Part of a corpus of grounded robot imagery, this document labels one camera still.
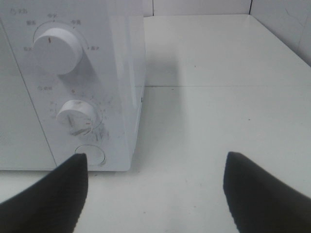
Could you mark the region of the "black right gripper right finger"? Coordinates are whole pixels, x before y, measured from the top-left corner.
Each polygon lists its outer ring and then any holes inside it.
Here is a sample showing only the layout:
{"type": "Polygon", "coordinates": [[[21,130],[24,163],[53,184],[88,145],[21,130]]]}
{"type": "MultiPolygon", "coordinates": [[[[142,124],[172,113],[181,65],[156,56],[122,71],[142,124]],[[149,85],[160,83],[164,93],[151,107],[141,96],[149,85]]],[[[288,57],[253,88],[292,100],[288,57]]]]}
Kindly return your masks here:
{"type": "Polygon", "coordinates": [[[223,190],[241,233],[311,231],[311,199],[241,153],[227,155],[223,190]]]}

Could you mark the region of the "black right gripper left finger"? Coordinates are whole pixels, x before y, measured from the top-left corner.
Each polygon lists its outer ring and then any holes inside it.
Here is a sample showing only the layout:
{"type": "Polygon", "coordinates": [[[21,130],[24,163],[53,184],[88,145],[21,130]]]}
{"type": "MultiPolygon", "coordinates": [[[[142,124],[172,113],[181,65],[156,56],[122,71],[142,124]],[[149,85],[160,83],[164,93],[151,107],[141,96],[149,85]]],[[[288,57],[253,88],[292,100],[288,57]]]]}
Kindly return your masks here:
{"type": "Polygon", "coordinates": [[[87,158],[75,154],[0,204],[2,233],[72,233],[88,192],[87,158]]]}

